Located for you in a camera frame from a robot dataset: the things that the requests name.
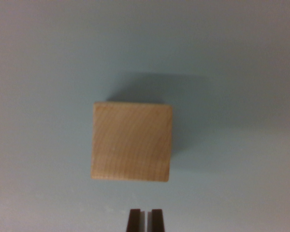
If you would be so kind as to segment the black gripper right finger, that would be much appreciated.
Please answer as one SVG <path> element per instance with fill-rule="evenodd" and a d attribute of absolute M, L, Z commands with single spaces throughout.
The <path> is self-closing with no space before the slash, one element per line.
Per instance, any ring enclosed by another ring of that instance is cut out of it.
<path fill-rule="evenodd" d="M 162 209 L 152 209 L 147 213 L 147 232 L 165 232 Z"/>

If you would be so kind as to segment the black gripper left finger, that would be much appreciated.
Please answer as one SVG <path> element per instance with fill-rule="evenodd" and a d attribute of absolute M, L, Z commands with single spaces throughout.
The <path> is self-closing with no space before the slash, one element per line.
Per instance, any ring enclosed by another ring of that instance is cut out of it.
<path fill-rule="evenodd" d="M 131 209 L 126 232 L 145 232 L 145 212 L 141 209 Z"/>

